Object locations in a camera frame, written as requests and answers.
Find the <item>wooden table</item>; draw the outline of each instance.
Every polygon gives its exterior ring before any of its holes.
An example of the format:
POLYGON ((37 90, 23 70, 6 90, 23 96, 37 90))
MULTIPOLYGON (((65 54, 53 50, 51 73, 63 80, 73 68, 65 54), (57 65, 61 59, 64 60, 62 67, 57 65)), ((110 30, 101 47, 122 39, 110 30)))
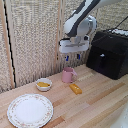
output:
POLYGON ((48 77, 53 82, 48 92, 40 92, 34 82, 0 94, 0 128, 14 128, 7 118, 8 106, 29 93, 41 94, 53 104, 53 117, 43 128, 109 128, 128 101, 128 75, 111 80, 85 65, 75 71, 75 84, 83 91, 79 95, 61 81, 61 73, 48 77))

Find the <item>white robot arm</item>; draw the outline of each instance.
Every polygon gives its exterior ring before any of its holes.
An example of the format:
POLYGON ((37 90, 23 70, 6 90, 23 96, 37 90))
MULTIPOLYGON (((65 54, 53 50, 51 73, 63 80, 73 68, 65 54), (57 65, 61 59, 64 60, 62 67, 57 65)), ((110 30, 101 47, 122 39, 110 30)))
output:
POLYGON ((85 51, 89 47, 89 35, 97 26, 96 19, 89 14, 92 11, 121 0, 84 0, 64 24, 64 31, 71 39, 61 40, 61 53, 85 51))

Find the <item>yellow bowl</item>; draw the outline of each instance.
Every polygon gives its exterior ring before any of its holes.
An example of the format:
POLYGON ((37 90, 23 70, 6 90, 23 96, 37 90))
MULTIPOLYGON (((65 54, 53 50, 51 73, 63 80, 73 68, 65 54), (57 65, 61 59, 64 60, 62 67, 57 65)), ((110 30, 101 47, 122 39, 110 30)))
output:
POLYGON ((48 90, 51 88, 51 86, 52 86, 52 81, 49 80, 49 79, 47 79, 47 78, 41 78, 41 79, 38 79, 38 80, 36 81, 36 86, 37 86, 37 88, 38 88, 40 91, 48 91, 48 90), (50 86, 48 86, 48 87, 40 87, 40 86, 38 86, 38 83, 39 83, 39 82, 44 82, 44 83, 50 84, 50 86))

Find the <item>black device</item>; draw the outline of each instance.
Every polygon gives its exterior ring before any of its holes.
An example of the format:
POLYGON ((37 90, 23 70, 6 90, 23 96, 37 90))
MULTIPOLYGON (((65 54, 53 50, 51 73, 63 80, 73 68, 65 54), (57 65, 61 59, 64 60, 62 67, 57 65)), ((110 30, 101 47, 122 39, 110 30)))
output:
POLYGON ((128 73, 128 37, 105 30, 96 33, 86 66, 111 78, 128 73))

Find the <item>yellow sponge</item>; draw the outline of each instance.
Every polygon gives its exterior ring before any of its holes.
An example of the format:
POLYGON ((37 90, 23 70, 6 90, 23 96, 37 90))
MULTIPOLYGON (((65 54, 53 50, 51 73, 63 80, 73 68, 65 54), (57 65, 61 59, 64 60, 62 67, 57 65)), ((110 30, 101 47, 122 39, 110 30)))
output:
POLYGON ((77 95, 81 94, 82 90, 76 85, 76 84, 71 84, 69 87, 72 89, 72 91, 77 95))

